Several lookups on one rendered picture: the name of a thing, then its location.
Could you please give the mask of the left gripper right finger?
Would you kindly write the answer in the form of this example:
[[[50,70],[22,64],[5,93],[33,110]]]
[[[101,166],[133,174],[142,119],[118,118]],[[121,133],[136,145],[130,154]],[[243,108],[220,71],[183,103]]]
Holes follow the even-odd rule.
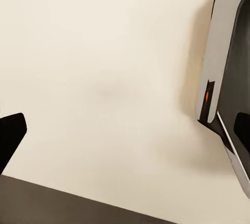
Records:
[[[238,113],[233,130],[250,154],[250,115]]]

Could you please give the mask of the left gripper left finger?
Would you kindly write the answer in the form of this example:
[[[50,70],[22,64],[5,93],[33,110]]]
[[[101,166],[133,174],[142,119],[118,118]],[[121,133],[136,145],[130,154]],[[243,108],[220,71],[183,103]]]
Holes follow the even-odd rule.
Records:
[[[0,175],[27,132],[22,113],[0,118]]]

